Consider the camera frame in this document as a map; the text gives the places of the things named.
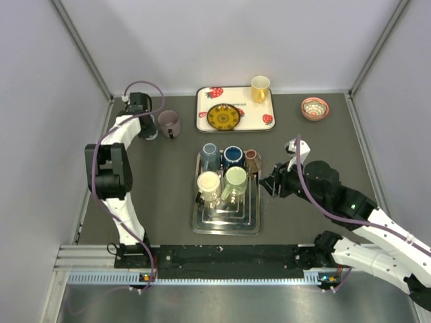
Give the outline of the cream mug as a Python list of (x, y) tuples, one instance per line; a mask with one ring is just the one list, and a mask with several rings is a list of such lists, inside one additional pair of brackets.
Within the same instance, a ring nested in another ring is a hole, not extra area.
[(197, 179), (196, 201), (215, 201), (219, 199), (222, 191), (222, 184), (217, 173), (206, 171)]

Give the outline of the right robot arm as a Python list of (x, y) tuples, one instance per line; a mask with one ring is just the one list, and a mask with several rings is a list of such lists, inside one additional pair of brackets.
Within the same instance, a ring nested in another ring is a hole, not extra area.
[(333, 223), (381, 249), (373, 252), (326, 231), (314, 242), (314, 258), (320, 265), (358, 268), (430, 309), (430, 247), (393, 221), (372, 199), (344, 186), (338, 171), (328, 163), (312, 161), (302, 166), (291, 160), (277, 164), (259, 183), (272, 197), (294, 194), (309, 202)]

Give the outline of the light blue white mug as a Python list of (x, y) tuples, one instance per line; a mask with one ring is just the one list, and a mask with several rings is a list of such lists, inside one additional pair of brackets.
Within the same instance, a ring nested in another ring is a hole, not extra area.
[(145, 140), (152, 141), (158, 136), (158, 130), (153, 114), (145, 117)]

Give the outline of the brown striped cup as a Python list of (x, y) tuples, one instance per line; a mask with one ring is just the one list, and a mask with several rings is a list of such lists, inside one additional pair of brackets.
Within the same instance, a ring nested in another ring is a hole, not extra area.
[(244, 161), (249, 174), (256, 174), (261, 171), (261, 156), (254, 149), (249, 149), (245, 151)]

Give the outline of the yellow mug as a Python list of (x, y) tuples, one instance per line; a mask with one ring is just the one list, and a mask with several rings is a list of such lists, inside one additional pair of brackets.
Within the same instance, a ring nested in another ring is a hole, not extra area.
[(262, 103), (266, 100), (271, 82), (266, 76), (255, 76), (251, 80), (251, 97), (256, 103)]

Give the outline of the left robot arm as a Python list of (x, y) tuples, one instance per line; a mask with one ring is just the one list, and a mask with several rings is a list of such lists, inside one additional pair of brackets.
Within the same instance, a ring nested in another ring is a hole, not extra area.
[(97, 143), (84, 149), (88, 189), (95, 202), (111, 216), (119, 233), (117, 256), (129, 255), (140, 267), (152, 261), (153, 252), (145, 244), (146, 232), (133, 206), (133, 174), (127, 150), (134, 138), (147, 137), (147, 121), (154, 124), (154, 117), (148, 112), (123, 111)]

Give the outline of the green mug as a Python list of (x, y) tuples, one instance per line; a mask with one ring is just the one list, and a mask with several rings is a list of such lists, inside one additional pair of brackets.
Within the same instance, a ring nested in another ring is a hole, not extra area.
[(225, 201), (230, 195), (240, 196), (246, 192), (248, 174), (244, 168), (232, 166), (224, 175), (224, 189), (221, 199)]

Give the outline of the pink patterned bowl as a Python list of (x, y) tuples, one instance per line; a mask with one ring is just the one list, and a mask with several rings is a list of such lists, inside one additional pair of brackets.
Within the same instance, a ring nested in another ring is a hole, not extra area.
[(306, 98), (301, 103), (301, 112), (307, 120), (318, 121), (329, 114), (329, 105), (320, 98)]

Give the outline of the dark blue mug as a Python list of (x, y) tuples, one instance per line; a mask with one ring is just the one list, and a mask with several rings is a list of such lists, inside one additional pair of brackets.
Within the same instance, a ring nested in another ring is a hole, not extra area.
[(228, 168), (244, 166), (244, 151), (238, 146), (231, 145), (223, 151), (222, 163), (225, 170)]

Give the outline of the strawberry serving tray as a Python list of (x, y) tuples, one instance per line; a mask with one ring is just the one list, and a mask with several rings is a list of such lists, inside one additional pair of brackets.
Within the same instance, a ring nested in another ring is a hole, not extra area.
[(209, 110), (218, 104), (233, 105), (241, 117), (233, 131), (253, 132), (270, 131), (275, 126), (275, 113), (271, 92), (262, 103), (256, 103), (251, 97), (251, 88), (236, 87), (202, 87), (196, 93), (196, 127), (204, 133), (214, 133), (218, 129), (208, 121)]

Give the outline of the metal tray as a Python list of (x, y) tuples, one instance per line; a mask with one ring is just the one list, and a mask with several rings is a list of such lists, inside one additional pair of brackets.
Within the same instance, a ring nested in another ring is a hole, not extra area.
[[(216, 173), (220, 177), (223, 191), (224, 175), (227, 170), (224, 169), (222, 163), (222, 154), (224, 150), (219, 150), (221, 166), (220, 170)], [(215, 201), (197, 202), (197, 179), (200, 174), (206, 172), (202, 170), (200, 153), (197, 156), (195, 168), (196, 193), (192, 215), (193, 231), (199, 234), (232, 236), (257, 235), (261, 224), (261, 192), (258, 183), (261, 173), (249, 174), (244, 162), (244, 166), (241, 168), (244, 168), (248, 174), (248, 185), (243, 195), (235, 196), (232, 194), (225, 201), (221, 199), (220, 195), (219, 199)]]

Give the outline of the yellow patterned plate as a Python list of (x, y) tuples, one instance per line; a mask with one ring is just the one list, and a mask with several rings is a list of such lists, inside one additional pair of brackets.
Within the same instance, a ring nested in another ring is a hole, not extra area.
[(240, 123), (241, 113), (231, 104), (217, 104), (208, 110), (206, 120), (217, 131), (233, 131)]

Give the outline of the grey blue mug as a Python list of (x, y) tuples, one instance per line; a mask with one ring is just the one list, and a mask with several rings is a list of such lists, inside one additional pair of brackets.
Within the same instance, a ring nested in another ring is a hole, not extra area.
[(221, 166), (220, 150), (214, 143), (206, 143), (200, 153), (203, 171), (218, 172)]

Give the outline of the aluminium frame rail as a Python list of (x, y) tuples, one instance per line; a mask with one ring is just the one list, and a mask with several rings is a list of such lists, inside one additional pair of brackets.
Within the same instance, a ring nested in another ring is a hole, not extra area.
[(321, 289), (338, 286), (353, 270), (363, 272), (358, 268), (335, 264), (326, 256), (319, 256), (323, 257), (324, 266), (303, 270), (297, 278), (159, 279), (153, 261), (150, 261), (151, 269), (121, 269), (114, 267), (114, 256), (108, 253), (106, 246), (63, 246), (59, 250), (55, 270), (67, 271), (68, 282), (74, 285), (316, 285)]

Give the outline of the purple mug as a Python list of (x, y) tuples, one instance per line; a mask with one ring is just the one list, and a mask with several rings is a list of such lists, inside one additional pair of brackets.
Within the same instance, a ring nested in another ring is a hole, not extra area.
[(180, 135), (181, 122), (177, 112), (173, 110), (165, 110), (158, 116), (158, 124), (160, 125), (163, 135), (173, 139)]

